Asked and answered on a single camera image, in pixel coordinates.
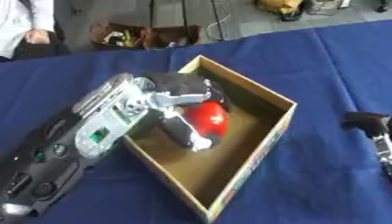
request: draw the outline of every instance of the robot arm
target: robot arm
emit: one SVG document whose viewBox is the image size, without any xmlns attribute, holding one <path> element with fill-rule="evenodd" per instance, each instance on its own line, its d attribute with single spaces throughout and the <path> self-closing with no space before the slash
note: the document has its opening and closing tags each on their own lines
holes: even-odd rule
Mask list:
<svg viewBox="0 0 392 224">
<path fill-rule="evenodd" d="M 176 125 L 189 130 L 189 146 L 194 151 L 211 147 L 211 140 L 199 135 L 175 107 L 202 103 L 217 93 L 209 80 L 188 77 L 192 80 L 171 81 L 166 77 L 170 85 L 165 87 L 146 77 L 117 75 L 32 131 L 0 161 L 0 224 L 41 215 L 68 193 L 85 169 L 110 153 L 112 145 L 150 110 L 161 113 L 164 120 L 182 121 Z"/>
<path fill-rule="evenodd" d="M 391 116 L 368 112 L 348 112 L 345 114 L 343 127 L 365 131 L 367 137 L 375 143 L 382 169 L 392 178 Z"/>
</svg>

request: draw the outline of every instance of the white lab coat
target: white lab coat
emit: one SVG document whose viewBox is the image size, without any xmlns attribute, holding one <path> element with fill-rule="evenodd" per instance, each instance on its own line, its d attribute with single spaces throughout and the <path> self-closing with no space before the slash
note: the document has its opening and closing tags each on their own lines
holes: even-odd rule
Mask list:
<svg viewBox="0 0 392 224">
<path fill-rule="evenodd" d="M 30 0 L 31 12 L 19 0 L 0 0 L 0 56 L 12 58 L 25 34 L 35 28 L 53 31 L 53 0 Z"/>
</svg>

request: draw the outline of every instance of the cardboard box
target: cardboard box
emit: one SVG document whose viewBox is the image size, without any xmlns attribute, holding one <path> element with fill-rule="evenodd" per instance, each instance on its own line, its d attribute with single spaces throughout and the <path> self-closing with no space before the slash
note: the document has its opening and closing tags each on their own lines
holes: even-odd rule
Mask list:
<svg viewBox="0 0 392 224">
<path fill-rule="evenodd" d="M 131 151 L 210 223 L 286 131 L 297 104 L 203 56 L 179 72 L 201 74 L 222 85 L 234 103 L 226 136 L 213 149 L 197 153 L 179 147 L 159 128 L 125 140 Z"/>
</svg>

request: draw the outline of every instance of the red ball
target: red ball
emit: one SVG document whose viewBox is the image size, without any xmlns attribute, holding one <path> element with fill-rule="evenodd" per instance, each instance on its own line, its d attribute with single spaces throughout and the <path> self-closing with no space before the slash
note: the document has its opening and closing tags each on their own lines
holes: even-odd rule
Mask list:
<svg viewBox="0 0 392 224">
<path fill-rule="evenodd" d="M 223 137 L 228 130 L 228 114 L 215 101 L 204 101 L 199 106 L 186 108 L 184 116 L 203 137 L 210 134 Z"/>
</svg>

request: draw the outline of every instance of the yellow object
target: yellow object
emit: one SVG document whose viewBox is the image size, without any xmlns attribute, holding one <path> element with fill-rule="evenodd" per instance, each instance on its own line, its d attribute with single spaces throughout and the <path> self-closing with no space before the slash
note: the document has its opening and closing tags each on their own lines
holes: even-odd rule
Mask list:
<svg viewBox="0 0 392 224">
<path fill-rule="evenodd" d="M 125 30 L 125 40 L 124 43 L 126 46 L 133 46 L 133 42 L 130 36 L 130 31 L 129 30 Z"/>
<path fill-rule="evenodd" d="M 294 12 L 303 0 L 255 0 L 260 10 L 279 11 L 283 14 Z"/>
</svg>

